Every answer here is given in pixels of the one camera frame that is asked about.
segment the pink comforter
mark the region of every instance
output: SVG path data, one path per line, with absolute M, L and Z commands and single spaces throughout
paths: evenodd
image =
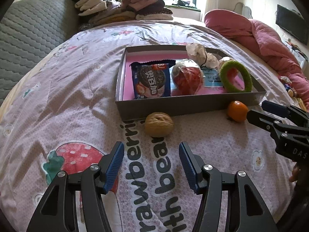
M 206 27 L 248 48 L 280 76 L 287 76 L 309 109 L 309 82 L 298 61 L 273 28 L 260 21 L 248 20 L 242 15 L 223 9 L 208 12 L 204 22 Z

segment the green scrunchie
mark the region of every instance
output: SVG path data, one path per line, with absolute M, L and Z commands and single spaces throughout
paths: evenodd
M 244 79 L 244 84 L 245 84 L 245 89 L 244 90 L 239 90 L 237 89 L 234 85 L 230 83 L 228 80 L 228 71 L 232 68 L 236 68 L 242 75 Z M 225 62 L 220 69 L 220 79 L 221 82 L 226 89 L 227 92 L 231 93 L 238 93 L 238 92 L 251 92 L 252 90 L 252 80 L 249 72 L 247 69 L 239 62 L 235 60 L 230 60 Z

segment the silver bolt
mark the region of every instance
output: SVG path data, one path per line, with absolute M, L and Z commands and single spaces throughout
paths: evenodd
M 207 171 L 210 171 L 213 169 L 212 165 L 209 165 L 209 164 L 204 165 L 203 168 Z
M 240 177 L 245 177 L 246 176 L 246 172 L 245 171 L 238 171 L 238 175 Z
M 96 170 L 98 170 L 98 168 L 99 168 L 99 166 L 97 164 L 90 166 L 91 171 L 96 171 Z
M 63 176 L 65 176 L 65 171 L 60 171 L 59 173 L 58 173 L 58 177 L 63 177 Z

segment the pink floral bed sheet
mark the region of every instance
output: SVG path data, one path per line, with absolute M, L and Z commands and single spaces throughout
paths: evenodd
M 125 144 L 125 156 L 114 187 L 103 196 L 114 232 L 192 230 L 201 196 L 190 190 L 182 169 L 182 141 L 223 172 L 246 171 L 274 219 L 281 217 L 293 191 L 293 164 L 275 153 L 266 131 L 231 122 L 224 111 L 174 117 L 175 130 L 165 138 L 147 136 L 142 121 L 121 121 L 115 87 L 124 48 L 191 42 L 243 63 L 267 90 L 264 99 L 293 104 L 262 60 L 205 27 L 129 21 L 78 33 L 23 84 L 0 123 L 0 207 L 17 231 L 26 231 L 59 170 L 83 171 L 116 141 Z M 79 229 L 86 231 L 79 193 L 76 203 Z M 224 193 L 218 231 L 224 231 L 226 207 Z

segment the black flat screen tv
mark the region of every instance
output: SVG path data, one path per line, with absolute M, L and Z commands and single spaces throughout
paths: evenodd
M 278 5 L 276 24 L 289 32 L 301 43 L 307 45 L 309 38 L 309 27 L 306 21 L 296 12 Z

